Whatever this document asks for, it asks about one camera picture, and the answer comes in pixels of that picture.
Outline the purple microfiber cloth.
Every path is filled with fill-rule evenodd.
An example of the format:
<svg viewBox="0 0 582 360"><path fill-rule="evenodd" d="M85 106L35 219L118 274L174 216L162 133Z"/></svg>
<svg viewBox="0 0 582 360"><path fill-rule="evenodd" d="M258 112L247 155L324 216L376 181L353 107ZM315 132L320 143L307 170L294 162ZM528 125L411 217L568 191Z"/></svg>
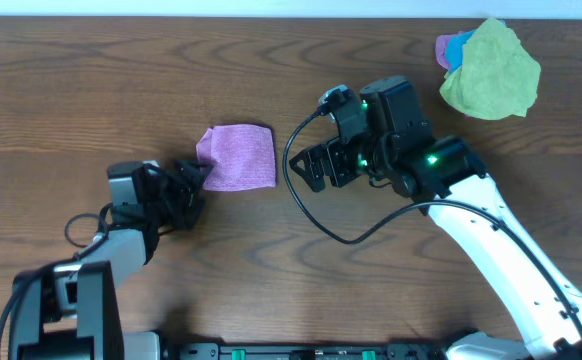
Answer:
<svg viewBox="0 0 582 360"><path fill-rule="evenodd" d="M210 165L203 189L238 192L276 186L272 131L252 124L208 128L196 144L199 162Z"/></svg>

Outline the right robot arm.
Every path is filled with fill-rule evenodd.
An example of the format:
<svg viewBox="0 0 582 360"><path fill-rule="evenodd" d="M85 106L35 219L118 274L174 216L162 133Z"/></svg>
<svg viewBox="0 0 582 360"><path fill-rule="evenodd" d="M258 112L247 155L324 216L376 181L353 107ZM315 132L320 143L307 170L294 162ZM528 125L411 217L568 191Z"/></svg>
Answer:
<svg viewBox="0 0 582 360"><path fill-rule="evenodd" d="M483 161L456 136L437 138L402 76L360 91L344 85L319 99L335 137L285 155L285 174L315 192L367 176L390 186L444 230L498 295L519 341L473 332L442 349L446 359L582 359L582 292L518 222Z"/></svg>

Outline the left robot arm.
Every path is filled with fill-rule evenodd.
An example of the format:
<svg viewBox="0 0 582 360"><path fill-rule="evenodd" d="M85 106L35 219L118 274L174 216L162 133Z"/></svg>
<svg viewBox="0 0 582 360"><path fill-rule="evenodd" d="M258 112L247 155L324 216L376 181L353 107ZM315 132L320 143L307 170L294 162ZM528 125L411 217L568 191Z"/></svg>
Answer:
<svg viewBox="0 0 582 360"><path fill-rule="evenodd" d="M107 169L111 200L91 219L91 244L67 259L23 271L0 315L0 356L10 359L160 359L155 331L126 333L116 289L153 257L162 236L190 230L211 171L176 160L130 161Z"/></svg>

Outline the blue microfiber cloth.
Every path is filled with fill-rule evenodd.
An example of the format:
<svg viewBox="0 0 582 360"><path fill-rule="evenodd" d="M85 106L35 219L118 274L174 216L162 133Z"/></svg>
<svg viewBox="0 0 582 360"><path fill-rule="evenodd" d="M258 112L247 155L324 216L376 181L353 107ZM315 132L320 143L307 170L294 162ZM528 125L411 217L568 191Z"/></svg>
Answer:
<svg viewBox="0 0 582 360"><path fill-rule="evenodd" d="M450 68L447 70L445 77L450 76L462 66L464 59L463 46L469 41L474 33L474 30L467 32L460 31L457 33L457 37L449 42L446 49L446 60L449 62Z"/></svg>

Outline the green microfiber cloth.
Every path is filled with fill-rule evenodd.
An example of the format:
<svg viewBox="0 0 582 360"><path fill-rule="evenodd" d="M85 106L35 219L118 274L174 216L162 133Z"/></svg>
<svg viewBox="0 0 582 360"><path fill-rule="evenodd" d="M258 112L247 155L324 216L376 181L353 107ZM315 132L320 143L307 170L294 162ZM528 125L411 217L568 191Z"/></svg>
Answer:
<svg viewBox="0 0 582 360"><path fill-rule="evenodd" d="M455 110L481 120L524 117L537 99L540 64L502 21L486 19L458 47L459 62L439 92Z"/></svg>

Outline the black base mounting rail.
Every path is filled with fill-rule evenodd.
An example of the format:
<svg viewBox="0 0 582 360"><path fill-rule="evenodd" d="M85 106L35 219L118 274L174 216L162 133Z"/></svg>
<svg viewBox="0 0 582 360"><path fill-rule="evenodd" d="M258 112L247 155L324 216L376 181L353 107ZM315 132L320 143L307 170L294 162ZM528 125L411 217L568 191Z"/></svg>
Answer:
<svg viewBox="0 0 582 360"><path fill-rule="evenodd" d="M385 345L165 345L167 360L442 360L444 351L430 344Z"/></svg>

